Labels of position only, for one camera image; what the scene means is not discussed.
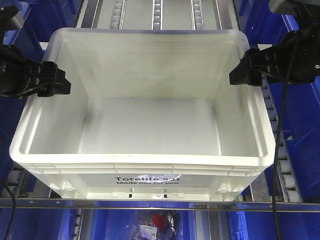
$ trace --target metal frame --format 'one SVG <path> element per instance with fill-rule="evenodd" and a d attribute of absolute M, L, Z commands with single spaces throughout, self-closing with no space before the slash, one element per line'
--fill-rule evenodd
<path fill-rule="evenodd" d="M 250 200 L 253 202 L 271 202 L 265 173 L 261 173 L 250 185 Z"/>
<path fill-rule="evenodd" d="M 154 202 L 154 206 L 141 207 L 143 204 Z M 168 206 L 180 201 L 167 201 Z M 136 206 L 124 206 L 125 203 Z M 213 212 L 272 212 L 270 202 L 184 202 L 186 207 L 157 207 L 157 201 L 114 201 L 114 200 L 91 200 L 91 199 L 43 199 L 43 198 L 18 198 L 16 207 L 23 209 L 113 209 L 113 210 L 186 210 L 186 211 L 213 211 Z M 0 208 L 11 208 L 11 198 L 1 198 Z M 288 203 L 278 202 L 278 212 L 306 212 L 320 213 L 319 203 Z"/>
<path fill-rule="evenodd" d="M 208 211 L 210 239 L 231 240 L 227 211 Z"/>
<path fill-rule="evenodd" d="M 236 10 L 236 0 L 232 0 L 232 5 L 233 5 L 233 11 L 234 11 L 234 14 L 235 14 L 235 20 L 236 20 L 236 25 L 238 27 L 238 30 L 239 31 L 242 31 L 242 27 L 241 27 L 241 24 L 240 24 L 240 18 L 239 18 L 239 14 Z"/>
<path fill-rule="evenodd" d="M 82 210 L 82 212 L 83 212 L 83 219 L 81 224 L 81 231 L 80 231 L 79 238 L 77 240 L 88 240 L 90 239 L 94 210 L 84 209 Z"/>
<path fill-rule="evenodd" d="M 83 232 L 83 227 L 84 227 L 84 221 L 85 221 L 85 210 L 84 209 L 79 209 L 78 211 L 80 211 L 81 213 L 80 213 L 80 215 L 77 216 L 78 218 L 80 218 L 80 224 L 78 226 L 79 228 L 78 228 L 77 234 L 75 235 L 76 240 L 80 240 L 81 239 L 82 232 Z"/>

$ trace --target plastic crate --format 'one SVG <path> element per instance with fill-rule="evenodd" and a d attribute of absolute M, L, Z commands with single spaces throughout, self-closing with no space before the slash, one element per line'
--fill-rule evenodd
<path fill-rule="evenodd" d="M 44 52 L 30 23 L 31 8 L 26 2 L 19 2 L 17 5 L 21 6 L 20 14 L 25 21 L 23 28 L 7 31 L 5 33 L 3 44 L 15 45 L 27 58 L 36 62 L 41 62 Z"/>
<path fill-rule="evenodd" d="M 17 208 L 8 238 L 72 240 L 77 212 L 76 209 Z M 5 236 L 10 214 L 10 208 L 0 209 L 0 238 Z"/>
<path fill-rule="evenodd" d="M 309 212 L 280 212 L 279 226 L 283 240 L 318 240 L 320 215 Z M 231 240 L 274 240 L 272 212 L 230 212 Z"/>
<path fill-rule="evenodd" d="M 30 22 L 40 42 L 49 42 L 55 30 L 73 27 L 82 0 L 26 0 Z"/>
<path fill-rule="evenodd" d="M 275 151 L 261 89 L 228 81 L 248 47 L 235 30 L 61 29 L 44 59 L 71 94 L 29 97 L 11 157 L 63 198 L 232 201 Z"/>
<path fill-rule="evenodd" d="M 187 208 L 188 204 L 182 202 L 123 202 L 117 204 L 118 207 L 138 207 L 138 208 Z M 93 210 L 90 226 L 89 240 L 124 240 L 128 239 L 135 214 L 141 215 L 149 213 L 150 210 Z M 194 211 L 177 210 L 178 226 L 174 240 L 196 240 L 195 235 L 195 215 Z"/>

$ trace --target metal rail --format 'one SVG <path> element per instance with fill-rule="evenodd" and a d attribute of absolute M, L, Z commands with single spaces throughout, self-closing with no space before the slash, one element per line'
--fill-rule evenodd
<path fill-rule="evenodd" d="M 250 200 L 253 202 L 271 202 L 265 173 L 261 173 L 249 186 Z"/>
<path fill-rule="evenodd" d="M 217 29 L 233 29 L 227 0 L 214 0 L 213 10 Z"/>
<path fill-rule="evenodd" d="M 83 227 L 84 227 L 84 217 L 85 217 L 85 210 L 78 209 L 77 220 L 79 222 L 78 222 L 78 224 L 76 222 L 76 224 L 74 226 L 74 237 L 73 237 L 73 239 L 75 239 L 75 240 L 80 240 L 81 239 L 81 235 L 82 235 Z"/>
<path fill-rule="evenodd" d="M 75 21 L 74 21 L 74 24 L 73 24 L 74 28 L 76 28 L 77 25 L 78 25 L 78 21 L 79 21 L 79 18 L 80 18 L 80 13 L 82 11 L 82 8 L 84 7 L 84 2 L 85 2 L 85 0 L 81 0 L 80 6 L 79 6 L 79 9 L 78 9 L 78 13 L 76 15 L 76 18 L 75 18 Z"/>
<path fill-rule="evenodd" d="M 112 10 L 110 29 L 122 29 L 126 12 L 127 0 L 115 0 Z"/>
<path fill-rule="evenodd" d="M 191 0 L 190 6 L 192 30 L 204 30 L 201 0 Z"/>
<path fill-rule="evenodd" d="M 103 1 L 104 0 L 88 0 L 81 28 L 97 28 Z"/>
<path fill-rule="evenodd" d="M 174 207 L 175 203 L 181 201 L 167 201 L 168 207 L 157 207 L 157 201 L 114 201 L 114 200 L 91 200 L 91 199 L 38 199 L 38 198 L 18 198 L 17 208 L 24 209 L 113 209 L 113 210 L 188 210 L 188 211 L 246 211 L 246 212 L 272 212 L 270 202 L 183 202 L 184 207 Z M 318 203 L 277 203 L 278 212 L 307 212 L 320 213 Z M 1 198 L 0 208 L 11 208 L 11 198 Z"/>
<path fill-rule="evenodd" d="M 162 30 L 163 6 L 163 0 L 153 0 L 152 30 Z"/>
<path fill-rule="evenodd" d="M 208 211 L 210 239 L 231 240 L 229 216 L 226 211 Z"/>
<path fill-rule="evenodd" d="M 272 110 L 274 111 L 274 114 L 275 114 L 275 121 L 278 124 L 279 116 L 278 116 L 278 113 L 277 113 L 277 110 L 276 110 L 276 107 L 275 107 L 275 102 L 273 100 L 273 96 L 271 94 L 270 86 L 267 83 L 266 79 L 264 79 L 264 81 L 265 81 L 265 88 L 264 89 L 266 89 L 268 91 L 269 99 L 272 102 Z M 302 196 L 300 194 L 300 190 L 299 190 L 299 187 L 298 187 L 296 175 L 294 173 L 294 168 L 293 168 L 292 163 L 291 163 L 291 159 L 290 159 L 290 156 L 289 156 L 289 153 L 288 153 L 288 148 L 287 148 L 287 144 L 286 144 L 286 140 L 285 140 L 283 132 L 281 132 L 281 149 L 283 149 L 283 153 L 279 154 L 279 157 L 281 159 L 283 159 L 283 161 L 288 161 L 287 163 L 289 164 L 290 169 L 289 169 L 288 172 L 284 173 L 281 170 L 280 165 L 277 166 L 278 190 L 279 190 L 280 196 L 281 196 L 282 200 L 285 203 L 302 203 L 303 199 L 302 199 Z M 288 177 L 288 176 L 292 177 L 292 179 L 294 181 L 294 186 L 286 185 L 285 177 Z"/>

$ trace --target white label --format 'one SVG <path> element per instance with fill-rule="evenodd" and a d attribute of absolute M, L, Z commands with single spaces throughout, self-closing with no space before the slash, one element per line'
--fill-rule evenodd
<path fill-rule="evenodd" d="M 89 187 L 119 188 L 210 188 L 220 176 L 189 174 L 81 174 Z"/>
<path fill-rule="evenodd" d="M 156 240 L 157 238 L 157 228 L 155 226 L 140 225 L 141 237 L 148 240 Z"/>

